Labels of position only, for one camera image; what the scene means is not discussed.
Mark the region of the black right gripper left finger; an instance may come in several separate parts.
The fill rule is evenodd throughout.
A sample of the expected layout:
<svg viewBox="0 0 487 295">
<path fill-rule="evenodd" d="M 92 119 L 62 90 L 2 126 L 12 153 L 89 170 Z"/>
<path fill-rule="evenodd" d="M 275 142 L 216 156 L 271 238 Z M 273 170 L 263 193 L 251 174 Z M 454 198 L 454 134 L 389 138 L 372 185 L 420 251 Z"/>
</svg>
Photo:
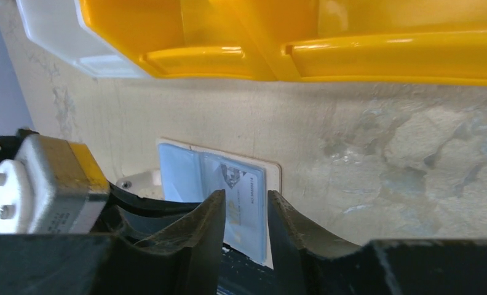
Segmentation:
<svg viewBox="0 0 487 295">
<path fill-rule="evenodd" d="M 0 294 L 215 294 L 225 192 L 138 243 L 116 234 L 0 235 Z"/>
</svg>

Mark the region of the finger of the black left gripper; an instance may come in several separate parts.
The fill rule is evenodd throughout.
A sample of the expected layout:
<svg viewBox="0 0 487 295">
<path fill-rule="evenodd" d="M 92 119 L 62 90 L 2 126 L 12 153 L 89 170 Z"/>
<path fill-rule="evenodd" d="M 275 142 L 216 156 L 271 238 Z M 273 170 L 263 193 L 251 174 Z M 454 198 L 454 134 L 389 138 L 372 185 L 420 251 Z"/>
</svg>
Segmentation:
<svg viewBox="0 0 487 295">
<path fill-rule="evenodd" d="M 150 218 L 112 206 L 105 208 L 92 227 L 93 233 L 110 233 L 131 243 L 144 240 L 178 220 L 178 215 Z"/>
<path fill-rule="evenodd" d="M 200 203 L 172 202 L 141 198 L 113 183 L 109 184 L 108 205 L 116 205 L 123 210 L 147 218 L 163 218 L 179 214 L 188 214 L 195 210 Z"/>
</svg>

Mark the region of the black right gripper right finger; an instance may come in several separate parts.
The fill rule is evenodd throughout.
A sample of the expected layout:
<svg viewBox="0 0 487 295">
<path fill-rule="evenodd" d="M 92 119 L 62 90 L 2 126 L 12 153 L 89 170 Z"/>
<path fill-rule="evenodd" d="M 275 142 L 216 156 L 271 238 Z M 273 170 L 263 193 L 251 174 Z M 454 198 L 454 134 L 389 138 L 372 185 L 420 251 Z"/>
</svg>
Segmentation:
<svg viewBox="0 0 487 295">
<path fill-rule="evenodd" d="M 356 245 L 267 194 L 280 294 L 487 294 L 487 239 L 380 239 Z"/>
</svg>

